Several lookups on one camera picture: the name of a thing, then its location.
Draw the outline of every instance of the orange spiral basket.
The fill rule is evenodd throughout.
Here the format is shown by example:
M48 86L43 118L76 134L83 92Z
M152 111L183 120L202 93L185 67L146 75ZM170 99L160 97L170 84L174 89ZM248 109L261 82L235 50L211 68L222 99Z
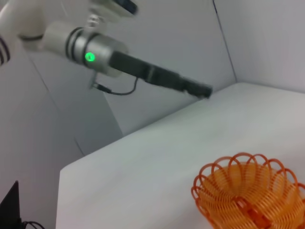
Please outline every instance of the orange spiral basket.
M205 165L194 180L192 196L215 229L304 229L300 187L305 189L279 160L239 153Z

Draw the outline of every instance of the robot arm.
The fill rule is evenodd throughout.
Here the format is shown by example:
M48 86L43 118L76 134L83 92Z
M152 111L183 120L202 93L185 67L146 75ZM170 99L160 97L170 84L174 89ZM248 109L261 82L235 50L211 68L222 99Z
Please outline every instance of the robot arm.
M44 50L105 75L116 77L125 72L153 85L197 97L211 96L210 86L133 58L122 42L102 34L101 28L106 22L118 22L121 17L135 15L138 11L136 4L130 0L90 1L91 15L84 28L75 28L66 22L54 22L46 28L40 0L10 0L0 12L0 66L10 60L18 37L25 43L31 41L32 49L39 46L43 37ZM103 86L96 88L109 93Z

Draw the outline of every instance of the white tabletop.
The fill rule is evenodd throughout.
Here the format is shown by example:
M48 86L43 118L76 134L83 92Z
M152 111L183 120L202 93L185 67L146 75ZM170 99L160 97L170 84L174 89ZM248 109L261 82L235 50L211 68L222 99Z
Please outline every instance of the white tabletop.
M235 84L64 168L56 229L211 228L190 191L203 165L260 153L305 182L304 151L305 94Z

